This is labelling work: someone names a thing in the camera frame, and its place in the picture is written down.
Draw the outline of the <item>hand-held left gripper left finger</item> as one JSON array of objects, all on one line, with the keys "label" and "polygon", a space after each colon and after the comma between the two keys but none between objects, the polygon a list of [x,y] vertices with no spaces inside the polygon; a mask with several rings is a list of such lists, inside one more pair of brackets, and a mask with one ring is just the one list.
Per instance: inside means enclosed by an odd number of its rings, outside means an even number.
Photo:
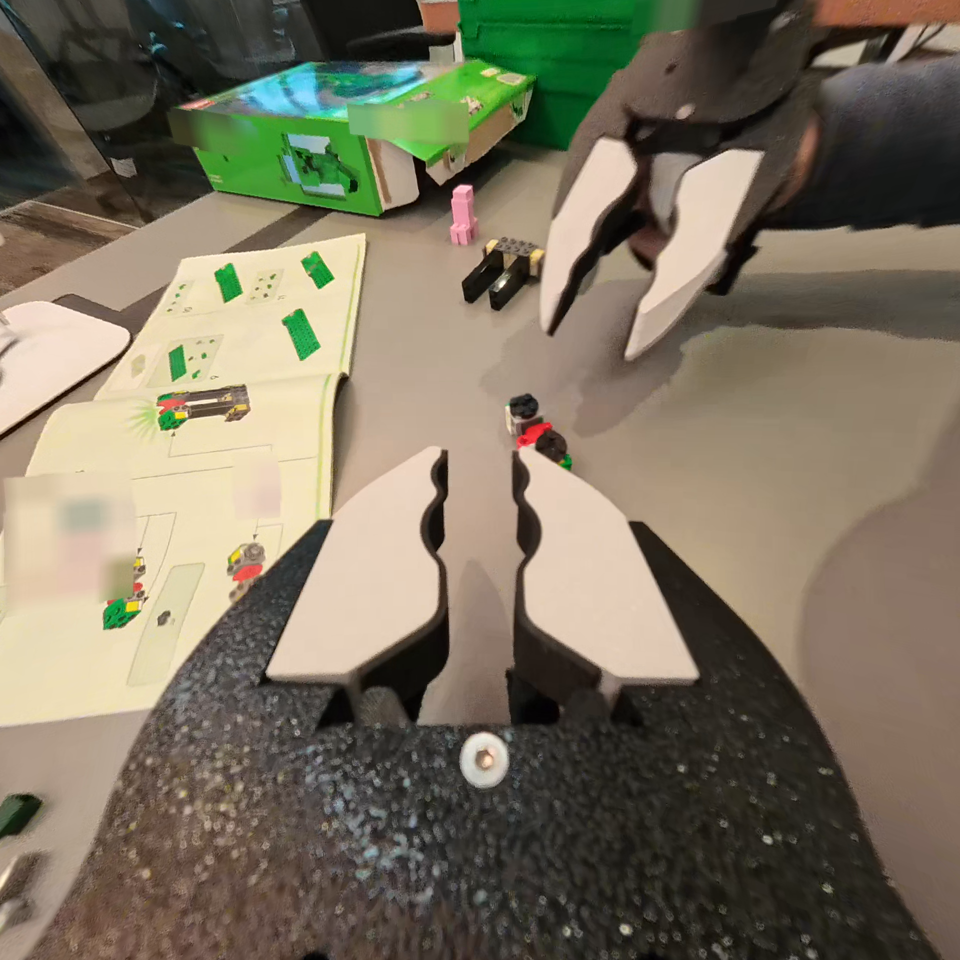
[{"label": "hand-held left gripper left finger", "polygon": [[322,685],[355,715],[371,691],[416,722],[450,654],[449,453],[427,446],[338,509],[266,668]]}]

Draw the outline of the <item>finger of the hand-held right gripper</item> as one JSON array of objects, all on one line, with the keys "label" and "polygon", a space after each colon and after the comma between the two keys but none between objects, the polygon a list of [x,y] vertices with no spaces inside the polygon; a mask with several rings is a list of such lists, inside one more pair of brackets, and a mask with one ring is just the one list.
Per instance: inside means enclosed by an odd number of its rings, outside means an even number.
[{"label": "finger of the hand-held right gripper", "polygon": [[634,147],[598,138],[550,222],[539,283],[538,318],[545,334],[556,333],[587,275],[614,240],[625,237],[639,195]]},{"label": "finger of the hand-held right gripper", "polygon": [[671,233],[655,258],[625,347],[631,362],[672,330],[712,282],[764,157],[762,150],[723,150],[695,161],[687,153],[654,158],[654,218],[671,215]]}]

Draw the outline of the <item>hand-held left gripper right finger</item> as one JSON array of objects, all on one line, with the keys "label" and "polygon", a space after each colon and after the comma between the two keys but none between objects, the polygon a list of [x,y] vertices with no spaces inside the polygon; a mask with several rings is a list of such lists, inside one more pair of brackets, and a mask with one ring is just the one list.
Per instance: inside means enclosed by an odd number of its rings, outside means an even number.
[{"label": "hand-held left gripper right finger", "polygon": [[511,485],[522,553],[511,713],[562,714],[583,698],[615,713],[626,690],[697,684],[637,525],[531,447],[512,454]]}]

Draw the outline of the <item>green red toy brick assembly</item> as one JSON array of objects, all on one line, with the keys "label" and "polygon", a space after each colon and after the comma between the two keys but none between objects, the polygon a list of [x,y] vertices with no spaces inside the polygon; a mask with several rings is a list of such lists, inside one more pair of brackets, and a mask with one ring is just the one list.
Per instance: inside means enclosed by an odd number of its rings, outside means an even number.
[{"label": "green red toy brick assembly", "polygon": [[[552,422],[545,417],[542,413],[540,402],[529,392],[516,394],[507,401],[505,404],[505,420],[508,433],[517,450],[530,449],[536,451],[534,442],[547,428],[553,428],[566,438],[554,427]],[[571,473],[572,457],[569,469],[563,465],[559,466]]]}]

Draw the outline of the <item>person's right forearm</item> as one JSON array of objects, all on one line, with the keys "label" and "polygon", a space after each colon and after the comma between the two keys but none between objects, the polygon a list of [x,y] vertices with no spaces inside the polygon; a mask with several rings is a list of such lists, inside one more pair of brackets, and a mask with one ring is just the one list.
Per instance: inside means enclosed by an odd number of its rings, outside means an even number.
[{"label": "person's right forearm", "polygon": [[823,81],[817,146],[765,230],[959,223],[959,55],[870,63]]}]

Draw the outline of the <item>black grey toy brick assembly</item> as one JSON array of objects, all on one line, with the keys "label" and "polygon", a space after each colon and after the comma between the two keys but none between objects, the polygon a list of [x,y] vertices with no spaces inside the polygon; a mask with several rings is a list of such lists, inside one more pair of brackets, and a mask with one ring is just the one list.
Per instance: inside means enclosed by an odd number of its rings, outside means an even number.
[{"label": "black grey toy brick assembly", "polygon": [[546,252],[536,244],[515,238],[489,240],[479,263],[462,280],[462,298],[476,303],[483,295],[493,311],[500,311],[530,282],[537,282]]}]

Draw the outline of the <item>pink toy brick figure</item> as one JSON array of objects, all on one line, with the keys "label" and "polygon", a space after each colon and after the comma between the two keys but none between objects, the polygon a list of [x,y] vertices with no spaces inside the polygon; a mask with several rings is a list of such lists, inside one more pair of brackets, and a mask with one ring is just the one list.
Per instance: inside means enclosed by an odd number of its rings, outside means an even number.
[{"label": "pink toy brick figure", "polygon": [[470,246],[478,238],[478,221],[474,213],[474,186],[460,184],[451,194],[452,222],[449,227],[450,241],[455,246]]}]

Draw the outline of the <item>green plastic bin stack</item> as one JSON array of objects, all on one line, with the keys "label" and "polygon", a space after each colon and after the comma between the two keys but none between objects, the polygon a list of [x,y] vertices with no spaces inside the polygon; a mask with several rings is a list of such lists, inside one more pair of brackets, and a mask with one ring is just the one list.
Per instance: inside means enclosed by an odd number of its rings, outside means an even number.
[{"label": "green plastic bin stack", "polygon": [[670,1],[461,1],[463,53],[534,76],[520,142],[564,151],[643,37],[673,17]]}]

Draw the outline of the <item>open instruction booklet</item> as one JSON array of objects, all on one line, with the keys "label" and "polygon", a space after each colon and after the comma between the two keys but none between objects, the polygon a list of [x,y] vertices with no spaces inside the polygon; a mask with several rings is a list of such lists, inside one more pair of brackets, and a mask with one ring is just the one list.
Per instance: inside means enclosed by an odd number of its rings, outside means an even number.
[{"label": "open instruction booklet", "polygon": [[183,260],[94,398],[6,481],[2,728],[152,707],[331,514],[363,233]]}]

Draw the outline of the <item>green toy brick box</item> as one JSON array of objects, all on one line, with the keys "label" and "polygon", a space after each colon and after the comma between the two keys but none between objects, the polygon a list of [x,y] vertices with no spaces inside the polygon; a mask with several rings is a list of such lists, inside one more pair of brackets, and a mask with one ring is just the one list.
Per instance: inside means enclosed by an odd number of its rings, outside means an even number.
[{"label": "green toy brick box", "polygon": [[379,217],[526,119],[535,77],[482,60],[316,62],[169,111],[214,190]]}]

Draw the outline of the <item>white flat pad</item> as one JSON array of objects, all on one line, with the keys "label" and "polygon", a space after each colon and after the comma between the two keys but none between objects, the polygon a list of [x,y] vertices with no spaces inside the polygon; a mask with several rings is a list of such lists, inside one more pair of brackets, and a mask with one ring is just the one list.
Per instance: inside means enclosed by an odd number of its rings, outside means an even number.
[{"label": "white flat pad", "polygon": [[122,325],[47,301],[2,311],[1,433],[5,435],[125,353]]}]

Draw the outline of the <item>dark green toy bricks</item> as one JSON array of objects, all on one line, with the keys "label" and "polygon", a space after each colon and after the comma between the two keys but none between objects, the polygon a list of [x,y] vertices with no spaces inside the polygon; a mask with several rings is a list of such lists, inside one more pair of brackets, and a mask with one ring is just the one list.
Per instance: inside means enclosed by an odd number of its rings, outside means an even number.
[{"label": "dark green toy bricks", "polygon": [[42,798],[33,794],[7,794],[0,806],[2,840],[21,834],[43,806]]}]

